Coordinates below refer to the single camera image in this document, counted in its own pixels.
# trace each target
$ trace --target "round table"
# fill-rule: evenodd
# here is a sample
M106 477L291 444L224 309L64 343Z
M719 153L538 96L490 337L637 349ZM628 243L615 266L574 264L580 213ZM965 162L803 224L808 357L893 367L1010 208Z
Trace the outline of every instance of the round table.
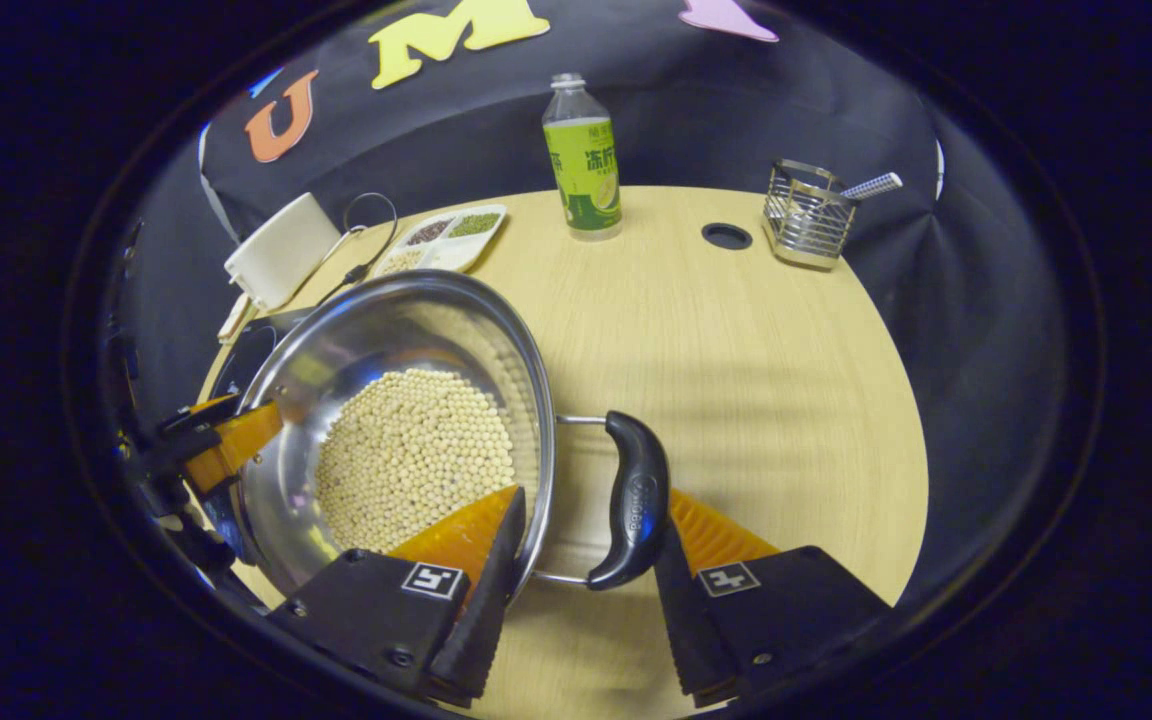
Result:
M927 517L927 456L896 347L846 262L832 272L773 258L763 196L626 187L620 236L585 243L558 191L499 202L506 220L467 272L505 296L540 347L561 414L621 410L649 424L672 482L782 550L814 544L895 602ZM755 242L702 237L735 223ZM275 313L310 306L378 251L387 223L347 241ZM210 393L228 348L215 357ZM539 568L584 574L609 539L616 448L601 429L560 429L553 516ZM282 597L245 566L266 602ZM680 717L650 574L589 592L531 579L511 606L476 717Z

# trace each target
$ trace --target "black pot handle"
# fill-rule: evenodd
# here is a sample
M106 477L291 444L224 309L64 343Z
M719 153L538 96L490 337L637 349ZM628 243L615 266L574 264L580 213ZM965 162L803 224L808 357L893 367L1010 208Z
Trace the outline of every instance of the black pot handle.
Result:
M669 464L664 447L652 429L616 410L607 418L559 415L558 420L602 424L620 450L620 468L612 483L612 547L582 583L591 591L620 588L646 573L664 546L669 526Z

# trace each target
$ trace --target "wire basket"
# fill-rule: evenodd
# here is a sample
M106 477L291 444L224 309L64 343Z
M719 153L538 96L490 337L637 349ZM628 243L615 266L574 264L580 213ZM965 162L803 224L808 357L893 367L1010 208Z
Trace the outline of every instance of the wire basket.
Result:
M773 162L763 205L763 229L773 255L814 268L833 268L861 204L840 195L846 188L840 179L813 165Z

